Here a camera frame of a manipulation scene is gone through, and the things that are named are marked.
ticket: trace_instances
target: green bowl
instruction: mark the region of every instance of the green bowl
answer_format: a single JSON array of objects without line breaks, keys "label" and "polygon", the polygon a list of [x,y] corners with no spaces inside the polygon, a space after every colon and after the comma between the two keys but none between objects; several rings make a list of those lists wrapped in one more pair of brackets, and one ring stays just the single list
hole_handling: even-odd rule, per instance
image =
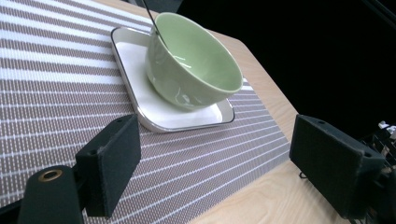
[{"label": "green bowl", "polygon": [[213,105],[242,88],[243,76],[231,53],[204,27],[176,13],[160,13],[146,55],[155,90],[171,104],[197,109]]}]

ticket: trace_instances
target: white rectangular plate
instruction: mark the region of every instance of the white rectangular plate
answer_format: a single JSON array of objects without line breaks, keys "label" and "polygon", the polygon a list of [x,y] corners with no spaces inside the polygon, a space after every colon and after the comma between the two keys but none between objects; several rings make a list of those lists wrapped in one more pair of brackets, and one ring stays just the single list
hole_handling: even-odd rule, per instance
[{"label": "white rectangular plate", "polygon": [[186,110],[165,101],[145,72],[149,34],[127,27],[111,32],[113,53],[139,122],[155,133],[179,132],[232,122],[233,107],[226,99],[198,110]]}]

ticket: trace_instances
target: wooden table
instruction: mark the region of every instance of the wooden table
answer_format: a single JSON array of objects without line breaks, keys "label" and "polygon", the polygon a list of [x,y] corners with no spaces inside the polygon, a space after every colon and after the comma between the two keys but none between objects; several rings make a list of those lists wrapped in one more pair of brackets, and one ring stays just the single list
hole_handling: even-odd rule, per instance
[{"label": "wooden table", "polygon": [[[95,1],[149,17],[144,8],[120,0]],[[289,100],[241,41],[212,33],[238,61],[245,78],[291,141],[297,111]],[[291,161],[286,161],[191,223],[349,223],[335,212],[308,180],[301,179],[299,173]]]}]

